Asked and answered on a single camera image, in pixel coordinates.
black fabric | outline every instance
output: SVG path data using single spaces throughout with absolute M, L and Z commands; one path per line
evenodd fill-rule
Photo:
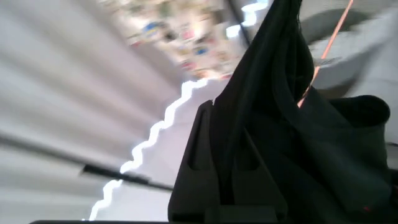
M 210 144 L 221 202 L 233 202 L 229 174 L 246 128 L 295 221 L 398 221 L 386 162 L 386 103 L 375 96 L 329 101 L 310 88 L 297 106 L 314 71 L 299 9 L 299 0 L 274 1 L 215 100 Z

led strip light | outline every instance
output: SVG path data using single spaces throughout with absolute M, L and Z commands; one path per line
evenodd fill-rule
M 187 81 L 181 86 L 181 98 L 174 101 L 165 110 L 165 116 L 163 121 L 155 123 L 150 128 L 149 139 L 138 144 L 131 151 L 133 161 L 127 161 L 120 167 L 120 173 L 124 174 L 127 171 L 137 169 L 142 165 L 143 156 L 142 150 L 153 146 L 157 142 L 160 130 L 171 127 L 174 123 L 175 110 L 187 102 L 192 97 L 192 91 L 194 89 L 202 88 L 207 85 L 209 78 L 203 78 L 197 82 Z M 111 205 L 113 190 L 120 187 L 123 180 L 111 180 L 103 187 L 104 199 L 97 201 L 91 208 L 89 221 L 94 221 L 97 217 L 99 210 L 106 208 Z
M 244 12 L 244 22 L 242 22 L 242 26 L 249 27 L 253 26 L 257 22 L 256 11 L 265 9 L 268 6 L 268 0 L 257 0 L 257 3 L 248 4 L 247 6 L 242 7 L 242 11 Z M 240 31 L 240 26 L 230 26 L 226 29 L 226 33 L 228 38 L 238 36 Z M 126 173 L 127 171 L 137 169 L 142 165 L 143 155 L 142 150 L 148 147 L 153 146 L 157 142 L 157 138 L 159 137 L 160 130 L 167 129 L 171 127 L 174 123 L 175 110 L 187 102 L 192 97 L 192 91 L 197 88 L 202 88 L 207 85 L 209 78 L 203 78 L 197 82 L 187 81 L 181 86 L 181 98 L 174 101 L 170 106 L 168 106 L 165 110 L 165 116 L 163 121 L 159 121 L 155 123 L 150 128 L 149 139 L 138 144 L 131 150 L 131 154 L 133 157 L 133 161 L 125 162 L 121 167 L 119 172 L 121 174 Z M 113 190 L 120 187 L 123 183 L 123 180 L 111 180 L 103 187 L 103 199 L 97 201 L 93 207 L 91 208 L 91 213 L 89 217 L 89 221 L 94 221 L 97 217 L 99 210 L 104 209 L 111 205 L 112 203 L 112 194 Z

black pole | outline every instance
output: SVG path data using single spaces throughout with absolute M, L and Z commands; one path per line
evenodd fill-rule
M 241 27 L 243 39 L 244 39 L 247 47 L 249 47 L 250 43 L 251 43 L 249 32 L 242 26 L 242 22 L 244 21 L 243 15 L 241 12 L 238 11 L 238 9 L 233 1 L 234 0 L 226 0 L 226 3 L 227 3 L 227 5 L 229 5 L 229 8 L 231 9 L 232 15 L 233 15 L 235 21 Z

orange stick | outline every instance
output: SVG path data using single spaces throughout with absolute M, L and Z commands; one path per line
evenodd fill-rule
M 335 28 L 335 31 L 333 31 L 333 34 L 332 34 L 332 36 L 330 37 L 328 46 L 326 47 L 325 51 L 323 52 L 323 55 L 322 55 L 321 59 L 325 59 L 326 56 L 328 55 L 329 50 L 330 50 L 330 48 L 331 48 L 331 45 L 333 44 L 333 41 L 335 41 L 336 36 L 337 36 L 338 32 L 340 31 L 341 26 L 342 26 L 343 23 L 344 23 L 344 20 L 347 18 L 348 11 L 349 11 L 349 9 L 351 9 L 351 6 L 352 6 L 353 4 L 354 4 L 354 0 L 350 0 L 349 3 L 348 3 L 348 5 L 347 5 L 347 7 L 346 7 L 346 9 L 344 10 L 343 15 L 341 15 L 340 20 L 339 20 L 338 23 L 337 23 L 337 26 L 336 26 L 336 28 Z M 311 81 L 310 86 L 312 85 L 313 81 L 314 81 L 315 78 L 317 77 L 318 72 L 319 72 L 319 69 L 320 69 L 319 66 L 315 67 L 314 74 L 313 74 L 313 78 L 312 78 L 312 81 Z M 305 98 L 302 98 L 302 99 L 297 103 L 297 106 L 298 106 L 298 107 L 301 107 L 301 106 L 303 105 L 304 99 L 305 99 Z

black bag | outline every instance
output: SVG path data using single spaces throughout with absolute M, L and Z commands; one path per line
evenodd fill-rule
M 326 100 L 310 88 L 297 106 L 314 72 L 299 9 L 299 0 L 274 1 L 215 100 L 210 145 L 221 203 L 233 203 L 230 170 L 247 130 L 294 221 L 397 222 L 386 103 L 375 96 Z

